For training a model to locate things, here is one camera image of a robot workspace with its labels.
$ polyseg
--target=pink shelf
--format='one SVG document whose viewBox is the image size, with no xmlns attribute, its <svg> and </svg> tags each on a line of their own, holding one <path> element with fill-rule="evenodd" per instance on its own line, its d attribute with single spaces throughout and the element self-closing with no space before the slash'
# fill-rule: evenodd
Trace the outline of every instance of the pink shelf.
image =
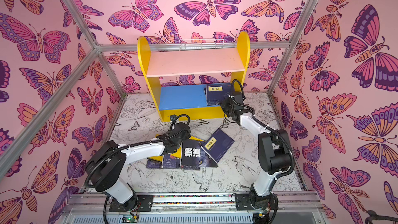
<svg viewBox="0 0 398 224">
<path fill-rule="evenodd" d="M 245 71 L 236 48 L 152 52 L 147 77 Z"/>
</svg>

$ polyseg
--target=blue book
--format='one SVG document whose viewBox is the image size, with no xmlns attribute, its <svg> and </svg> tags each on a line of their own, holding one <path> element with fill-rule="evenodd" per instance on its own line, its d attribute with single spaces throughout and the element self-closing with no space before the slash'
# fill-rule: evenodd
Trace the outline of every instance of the blue book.
<svg viewBox="0 0 398 224">
<path fill-rule="evenodd" d="M 219 105 L 231 92 L 231 83 L 206 84 L 206 102 L 208 106 Z"/>
<path fill-rule="evenodd" d="M 219 128 L 202 144 L 202 149 L 218 163 L 234 142 L 231 137 Z"/>
</svg>

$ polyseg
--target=floor with floral drawing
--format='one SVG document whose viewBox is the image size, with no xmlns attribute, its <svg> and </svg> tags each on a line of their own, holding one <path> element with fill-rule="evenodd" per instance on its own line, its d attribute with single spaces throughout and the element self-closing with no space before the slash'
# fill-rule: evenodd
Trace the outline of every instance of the floor with floral drawing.
<svg viewBox="0 0 398 224">
<path fill-rule="evenodd" d="M 255 108 L 257 118 L 277 129 L 266 93 L 247 93 L 246 97 L 245 104 Z M 261 170 L 255 137 L 245 128 L 222 118 L 193 120 L 189 127 L 191 135 L 202 140 L 207 140 L 217 128 L 235 140 L 217 168 L 202 168 L 201 171 L 147 169 L 147 160 L 143 159 L 123 168 L 123 180 L 132 185 L 136 192 L 249 191 Z M 160 121 L 151 95 L 128 95 L 111 140 L 118 144 L 142 142 L 169 128 L 168 122 Z M 202 184 L 209 184 L 207 190 L 201 187 Z M 273 190 L 300 191 L 296 173 L 280 178 Z"/>
</svg>

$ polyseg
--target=blue shelf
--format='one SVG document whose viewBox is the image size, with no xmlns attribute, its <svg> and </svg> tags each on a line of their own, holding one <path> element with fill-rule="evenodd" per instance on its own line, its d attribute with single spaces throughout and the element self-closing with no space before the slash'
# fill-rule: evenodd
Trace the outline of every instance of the blue shelf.
<svg viewBox="0 0 398 224">
<path fill-rule="evenodd" d="M 219 107 L 207 106 L 206 84 L 162 87 L 159 110 Z"/>
</svg>

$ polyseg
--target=yellow label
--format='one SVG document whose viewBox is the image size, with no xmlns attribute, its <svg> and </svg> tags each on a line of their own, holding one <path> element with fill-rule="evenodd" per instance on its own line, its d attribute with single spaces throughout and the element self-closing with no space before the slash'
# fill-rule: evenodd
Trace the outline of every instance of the yellow label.
<svg viewBox="0 0 398 224">
<path fill-rule="evenodd" d="M 209 87 L 209 91 L 222 91 L 222 87 Z"/>
<path fill-rule="evenodd" d="M 213 144 L 217 141 L 214 137 L 211 138 L 211 140 L 205 145 L 206 149 L 210 149 L 210 147 L 213 146 Z"/>
</svg>

